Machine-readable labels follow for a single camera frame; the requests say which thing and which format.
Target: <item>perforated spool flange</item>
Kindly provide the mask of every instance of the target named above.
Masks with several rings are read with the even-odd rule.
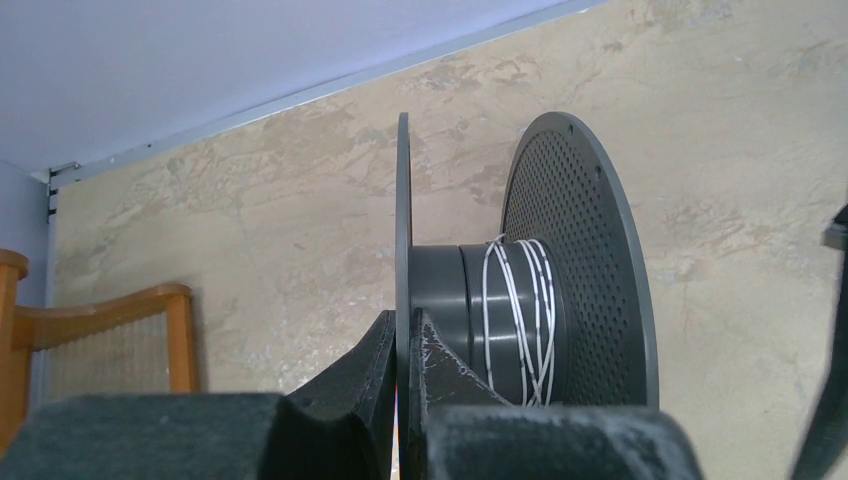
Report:
[[[556,261],[566,306],[566,404],[659,405],[648,277],[618,175],[589,128],[546,113],[524,133],[502,232],[537,238]]]

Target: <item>wall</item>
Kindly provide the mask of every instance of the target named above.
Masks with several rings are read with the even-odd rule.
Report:
[[[18,303],[43,306],[47,272],[47,186],[0,162],[0,248],[29,258]]]
[[[57,303],[197,292],[204,386],[291,391],[393,307],[415,242],[493,238],[540,113],[609,152],[646,257],[661,404],[708,478],[780,478],[822,374],[848,178],[844,2],[613,0],[63,188]]]

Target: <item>mesh panel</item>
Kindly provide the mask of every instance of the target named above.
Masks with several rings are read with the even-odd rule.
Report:
[[[545,241],[556,260],[569,310],[566,403],[642,403],[644,353],[633,345],[643,333],[626,236],[605,172],[585,138],[576,140],[573,126],[531,138],[512,173],[503,231],[509,241]]]
[[[168,392],[167,333],[160,314],[46,350],[46,399]]]

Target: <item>ceiling trim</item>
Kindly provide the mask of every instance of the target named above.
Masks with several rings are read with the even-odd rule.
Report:
[[[238,128],[242,125],[255,122],[256,120],[260,120],[299,105],[391,75],[401,70],[420,65],[424,62],[456,53],[460,50],[473,47],[474,45],[479,45],[566,15],[583,13],[589,8],[602,2],[603,0],[571,0],[518,17],[480,32],[450,40],[420,52],[405,55],[381,65],[346,75],[336,80],[331,80],[329,82],[307,88],[306,90],[301,90],[300,92],[287,95],[258,107],[244,110],[220,120],[209,122],[205,125],[191,128],[181,133],[139,145],[135,148],[110,155],[100,160],[86,163],[81,168],[65,170],[52,178],[51,186],[53,188],[61,188],[86,178],[100,175],[141,160],[146,160],[177,147],[209,138],[227,130]],[[47,178],[47,175],[43,175],[42,172],[36,172],[33,176],[39,179]]]

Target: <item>wooden frame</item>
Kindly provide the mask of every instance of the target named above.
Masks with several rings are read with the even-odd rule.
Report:
[[[170,389],[198,389],[191,289],[168,283],[110,300],[71,308],[16,306],[17,285],[27,275],[23,255],[0,249],[0,455],[27,414],[32,353],[165,313]]]

